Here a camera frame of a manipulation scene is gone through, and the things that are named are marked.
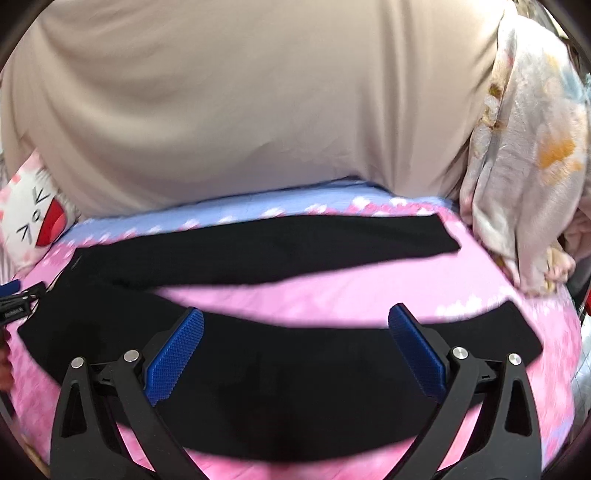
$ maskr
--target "red mouth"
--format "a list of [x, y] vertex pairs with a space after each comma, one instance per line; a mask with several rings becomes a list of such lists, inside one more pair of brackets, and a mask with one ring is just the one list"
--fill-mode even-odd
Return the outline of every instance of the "red mouth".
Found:
[[56, 199], [51, 201], [49, 209], [39, 230], [36, 245], [48, 247], [55, 242], [66, 229], [67, 218], [63, 207]]

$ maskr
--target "wrinkled fabric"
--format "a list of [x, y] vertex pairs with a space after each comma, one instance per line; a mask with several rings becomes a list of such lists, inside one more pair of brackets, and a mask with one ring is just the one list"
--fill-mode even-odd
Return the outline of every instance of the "wrinkled fabric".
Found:
[[[591, 99], [591, 76], [586, 81], [587, 101]], [[588, 109], [589, 125], [591, 125], [591, 108]], [[566, 251], [575, 260], [591, 256], [591, 163], [587, 163], [587, 173], [579, 208], [574, 213], [573, 221], [564, 232]]]
[[356, 176], [453, 196], [509, 0], [54, 0], [7, 63], [9, 173], [86, 216]]
[[574, 269], [557, 238], [579, 205], [586, 174], [591, 179], [587, 104], [566, 46], [508, 6], [470, 139], [460, 213], [528, 294], [554, 292]]

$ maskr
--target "black cloth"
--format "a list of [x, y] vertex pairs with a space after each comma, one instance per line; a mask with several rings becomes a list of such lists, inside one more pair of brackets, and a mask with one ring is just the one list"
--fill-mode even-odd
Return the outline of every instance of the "black cloth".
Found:
[[[75, 252], [19, 334], [61, 382], [75, 356], [111, 361], [170, 328], [185, 308], [152, 288], [259, 284], [457, 250], [436, 216], [284, 217], [98, 245]], [[433, 411], [385, 329], [204, 318], [199, 347], [171, 397], [157, 405], [186, 447], [266, 461], [336, 458], [413, 436]], [[511, 303], [433, 327], [484, 358], [518, 352], [529, 363], [541, 353]]]

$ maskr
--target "cartoon face pillow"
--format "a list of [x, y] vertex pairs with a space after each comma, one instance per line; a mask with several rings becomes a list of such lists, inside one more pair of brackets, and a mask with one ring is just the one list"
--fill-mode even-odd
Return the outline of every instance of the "cartoon face pillow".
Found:
[[0, 191], [0, 240], [19, 274], [34, 267], [75, 220], [76, 209], [36, 151]]

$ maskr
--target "silver rivet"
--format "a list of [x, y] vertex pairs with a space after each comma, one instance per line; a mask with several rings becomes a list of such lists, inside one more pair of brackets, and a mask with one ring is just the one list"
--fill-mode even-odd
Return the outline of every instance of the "silver rivet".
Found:
[[517, 353], [509, 354], [509, 362], [513, 365], [521, 365], [521, 357]]
[[123, 360], [126, 362], [135, 362], [139, 358], [139, 352], [137, 350], [128, 350], [123, 356]]
[[456, 357], [458, 360], [464, 360], [468, 358], [468, 350], [466, 350], [462, 346], [457, 346], [452, 350], [453, 356]]
[[72, 368], [80, 368], [82, 365], [84, 365], [84, 359], [81, 356], [77, 356], [72, 360]]

